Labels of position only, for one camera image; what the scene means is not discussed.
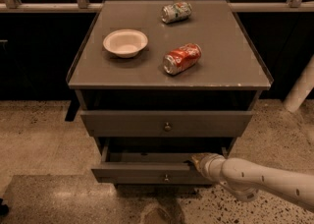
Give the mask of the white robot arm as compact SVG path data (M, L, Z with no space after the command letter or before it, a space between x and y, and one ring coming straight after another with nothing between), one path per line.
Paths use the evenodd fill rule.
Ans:
M191 156L196 170L211 183L222 186L240 201L257 199L264 191L314 212L314 176L270 168L216 153Z

